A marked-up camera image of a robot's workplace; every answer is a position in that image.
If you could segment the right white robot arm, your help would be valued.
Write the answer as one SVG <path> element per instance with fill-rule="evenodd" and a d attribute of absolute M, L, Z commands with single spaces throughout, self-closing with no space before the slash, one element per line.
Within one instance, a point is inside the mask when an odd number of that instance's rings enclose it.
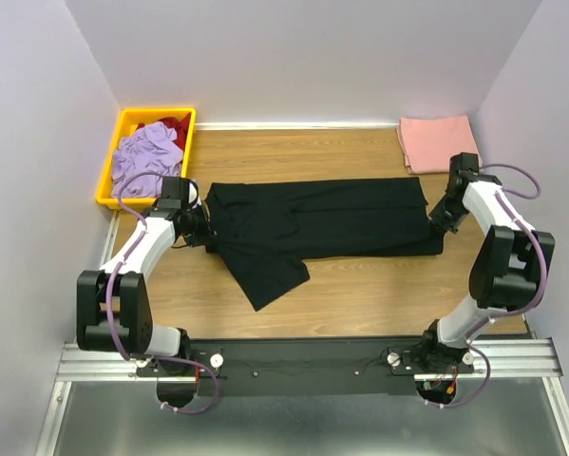
<path fill-rule="evenodd" d="M 484 241 L 469 274 L 468 294 L 424 331 L 417 361 L 425 371 L 461 363 L 487 326 L 528 312 L 544 295 L 554 237 L 521 216 L 501 181 L 481 170 L 476 154 L 460 153 L 449 161 L 446 192 L 428 218 L 445 234 L 457 232 L 468 215 L 478 222 Z"/>

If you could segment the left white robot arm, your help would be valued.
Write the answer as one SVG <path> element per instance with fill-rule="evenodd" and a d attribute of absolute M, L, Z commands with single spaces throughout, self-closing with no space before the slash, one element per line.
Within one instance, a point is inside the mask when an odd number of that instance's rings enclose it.
<path fill-rule="evenodd" d="M 163 177 L 154 202 L 139 211 L 117 196 L 136 228 L 114 257 L 94 271 L 83 271 L 76 284 L 76 340 L 87 352 L 116 352 L 124 360 L 156 360 L 170 375 L 208 369 L 192 359 L 190 338 L 181 328 L 156 324 L 147 280 L 161 257 L 179 239 L 187 247 L 214 237 L 208 210 L 193 180 Z"/>

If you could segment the black t shirt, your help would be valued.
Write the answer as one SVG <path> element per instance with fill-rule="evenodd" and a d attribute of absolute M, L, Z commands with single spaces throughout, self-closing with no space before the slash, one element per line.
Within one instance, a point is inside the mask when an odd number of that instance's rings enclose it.
<path fill-rule="evenodd" d="M 260 311 L 308 281 L 308 259 L 444 250 L 417 178 L 213 183 L 211 248 Z"/>

